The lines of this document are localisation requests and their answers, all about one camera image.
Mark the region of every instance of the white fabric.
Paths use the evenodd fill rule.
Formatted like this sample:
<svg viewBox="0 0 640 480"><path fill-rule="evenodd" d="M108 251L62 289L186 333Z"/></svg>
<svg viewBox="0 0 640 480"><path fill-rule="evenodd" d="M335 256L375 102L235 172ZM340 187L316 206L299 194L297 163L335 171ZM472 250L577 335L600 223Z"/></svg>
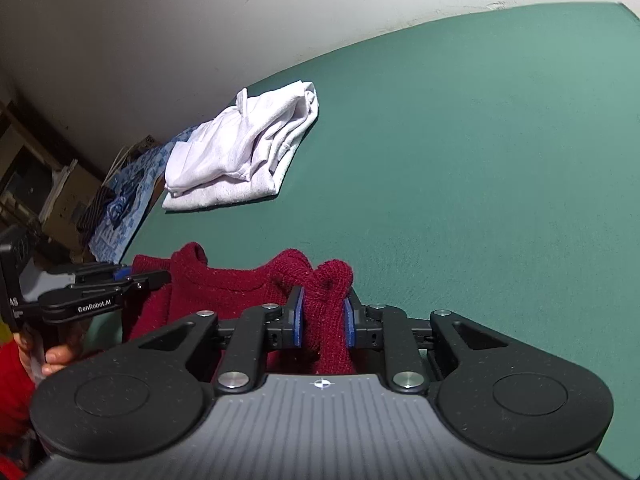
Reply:
<svg viewBox="0 0 640 480"><path fill-rule="evenodd" d="M297 81L236 105L176 142L162 207L190 210L278 194L302 137L318 116L313 83Z"/></svg>

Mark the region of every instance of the red clothing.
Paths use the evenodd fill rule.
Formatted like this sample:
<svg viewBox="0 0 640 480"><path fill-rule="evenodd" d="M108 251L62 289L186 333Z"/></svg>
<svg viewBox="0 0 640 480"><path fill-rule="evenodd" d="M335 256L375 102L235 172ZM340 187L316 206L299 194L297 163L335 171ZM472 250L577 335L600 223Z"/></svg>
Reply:
<svg viewBox="0 0 640 480"><path fill-rule="evenodd" d="M16 443L29 429L29 403L34 384L24 371L15 342L0 348L0 452ZM0 474L8 480L24 473L13 462L0 456Z"/></svg>
<svg viewBox="0 0 640 480"><path fill-rule="evenodd" d="M136 256L133 271L165 269L172 282L153 292L142 311L126 308L122 314L124 339L136 338L198 310L213 310L220 319L239 317L250 306L284 304L295 285L305 287L303 352L280 352L270 368L315 374L350 374L353 365L344 334L343 300L351 287L351 267L331 260L313 269L300 251L288 249L257 269L231 270L207 267L207 257L197 243L185 245L170 260ZM290 357L294 357L295 369Z"/></svg>

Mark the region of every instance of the hand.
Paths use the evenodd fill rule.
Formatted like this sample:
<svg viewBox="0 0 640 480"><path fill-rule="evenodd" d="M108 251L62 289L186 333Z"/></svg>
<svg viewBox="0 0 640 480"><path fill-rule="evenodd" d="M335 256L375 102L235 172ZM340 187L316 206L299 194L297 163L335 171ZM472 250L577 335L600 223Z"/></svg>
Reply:
<svg viewBox="0 0 640 480"><path fill-rule="evenodd" d="M53 346L45 354L45 361L42 365L42 374L51 374L62 370L80 357L82 353L82 338L85 327L80 323L73 323L66 329L65 344ZM18 345L18 354L24 371L33 381L33 370L31 369L31 349L33 349L33 337L26 330L14 334L14 340Z"/></svg>

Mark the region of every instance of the gray ribbed panel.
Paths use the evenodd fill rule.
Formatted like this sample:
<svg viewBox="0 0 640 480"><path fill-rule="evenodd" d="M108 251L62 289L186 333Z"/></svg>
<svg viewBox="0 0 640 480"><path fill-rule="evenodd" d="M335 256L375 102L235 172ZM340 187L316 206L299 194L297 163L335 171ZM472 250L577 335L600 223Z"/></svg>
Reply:
<svg viewBox="0 0 640 480"><path fill-rule="evenodd" d="M608 480L595 455L523 465L460 442L423 397L388 391L374 375L270 375L256 392L220 399L190 436L161 454L122 464L55 457L43 480Z"/></svg>

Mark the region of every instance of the green table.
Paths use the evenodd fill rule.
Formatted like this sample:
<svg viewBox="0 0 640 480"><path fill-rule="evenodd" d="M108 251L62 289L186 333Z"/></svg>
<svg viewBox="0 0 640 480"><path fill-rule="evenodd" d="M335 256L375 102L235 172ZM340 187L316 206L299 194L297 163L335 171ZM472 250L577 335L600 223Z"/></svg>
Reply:
<svg viewBox="0 0 640 480"><path fill-rule="evenodd" d="M127 259L191 240L214 267L288 247L341 258L364 301L455 310L596 372L616 405L601 452L637 475L638 19L615 4L459 16L250 94L297 79L315 83L320 115L280 195L188 214L158 203Z"/></svg>

